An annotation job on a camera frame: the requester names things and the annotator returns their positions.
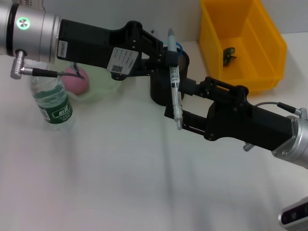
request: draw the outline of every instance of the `plastic bottle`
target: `plastic bottle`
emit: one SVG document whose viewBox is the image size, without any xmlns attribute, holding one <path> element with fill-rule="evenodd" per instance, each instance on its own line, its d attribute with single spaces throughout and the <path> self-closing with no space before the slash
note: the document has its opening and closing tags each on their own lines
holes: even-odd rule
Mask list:
<svg viewBox="0 0 308 231">
<path fill-rule="evenodd" d="M 48 70 L 48 64 L 25 60 L 25 66 Z M 71 129 L 75 118 L 61 77 L 28 77 L 30 90 L 51 130 Z"/>
</svg>

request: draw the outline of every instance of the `table surface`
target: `table surface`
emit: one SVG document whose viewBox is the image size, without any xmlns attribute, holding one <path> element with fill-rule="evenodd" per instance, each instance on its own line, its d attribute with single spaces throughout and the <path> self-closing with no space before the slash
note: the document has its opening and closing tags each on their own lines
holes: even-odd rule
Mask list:
<svg viewBox="0 0 308 231">
<path fill-rule="evenodd" d="M 308 107 L 308 33 L 283 35 L 285 78 L 251 103 Z M 196 42 L 188 77 L 204 80 Z M 308 171 L 231 138 L 177 131 L 152 102 L 149 78 L 129 78 L 98 103 L 73 104 L 70 133 L 44 129 L 26 78 L 0 57 L 0 230 L 275 231 L 280 210 L 308 195 Z M 186 96 L 206 116 L 210 100 Z M 268 110 L 288 115 L 275 106 Z"/>
</svg>

